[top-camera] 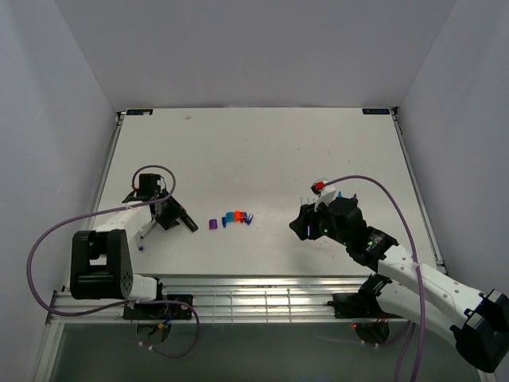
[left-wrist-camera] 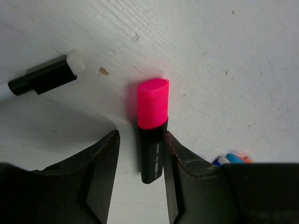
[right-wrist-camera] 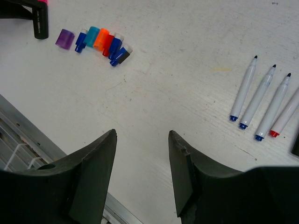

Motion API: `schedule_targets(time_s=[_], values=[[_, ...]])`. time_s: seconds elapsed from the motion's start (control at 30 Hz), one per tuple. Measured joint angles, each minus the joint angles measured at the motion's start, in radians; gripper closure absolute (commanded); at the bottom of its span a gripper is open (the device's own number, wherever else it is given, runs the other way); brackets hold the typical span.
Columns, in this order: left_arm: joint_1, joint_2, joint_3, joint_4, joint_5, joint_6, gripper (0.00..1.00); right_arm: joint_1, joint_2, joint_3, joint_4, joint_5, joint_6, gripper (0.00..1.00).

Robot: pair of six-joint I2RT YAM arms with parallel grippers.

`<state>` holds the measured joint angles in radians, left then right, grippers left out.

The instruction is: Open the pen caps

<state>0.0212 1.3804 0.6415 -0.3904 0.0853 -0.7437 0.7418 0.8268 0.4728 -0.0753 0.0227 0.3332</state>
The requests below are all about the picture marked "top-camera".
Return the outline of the pink capped black highlighter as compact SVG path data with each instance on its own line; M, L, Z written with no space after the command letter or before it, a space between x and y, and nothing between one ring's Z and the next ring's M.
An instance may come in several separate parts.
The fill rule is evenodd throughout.
M182 221L182 223L191 231L191 232L196 232L199 227L198 225L196 224L196 222L191 218L191 216L187 213L182 213L180 216L179 216L180 220Z

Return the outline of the purple highlighter cap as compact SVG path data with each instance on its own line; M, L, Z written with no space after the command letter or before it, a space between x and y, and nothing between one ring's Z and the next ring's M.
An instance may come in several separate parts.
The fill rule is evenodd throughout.
M209 221L209 229L216 230L218 228L217 219L210 219Z

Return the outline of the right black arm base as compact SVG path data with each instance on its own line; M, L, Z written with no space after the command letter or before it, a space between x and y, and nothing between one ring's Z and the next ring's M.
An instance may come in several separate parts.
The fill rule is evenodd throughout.
M335 293L326 306L333 308L335 318L401 318L388 313L379 304L379 297L386 285L393 282L386 276L370 275L355 293Z

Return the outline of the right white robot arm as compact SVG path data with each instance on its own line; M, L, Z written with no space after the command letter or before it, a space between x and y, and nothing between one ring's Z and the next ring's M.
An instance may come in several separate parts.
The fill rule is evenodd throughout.
M327 237L342 244L371 275L354 295L331 304L341 316L392 314L423 323L473 367L493 373L508 354L508 298L484 293L419 265L398 241L367 225L355 199L302 205L289 228L300 240Z

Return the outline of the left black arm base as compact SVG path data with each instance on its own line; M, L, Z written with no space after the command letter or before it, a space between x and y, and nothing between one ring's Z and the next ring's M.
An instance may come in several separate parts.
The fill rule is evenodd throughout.
M135 303L123 309L122 318L131 321L190 320L192 312L188 307L175 304L141 304Z

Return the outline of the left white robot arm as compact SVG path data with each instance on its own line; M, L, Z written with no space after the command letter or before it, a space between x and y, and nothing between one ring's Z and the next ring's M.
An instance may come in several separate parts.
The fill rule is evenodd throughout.
M142 240L157 225L166 231L176 227L184 209L155 173L141 174L123 203L126 207L105 223L73 236L71 295L76 300L141 302L150 317L159 318L167 312L169 300L158 279L134 273L130 248L141 251Z

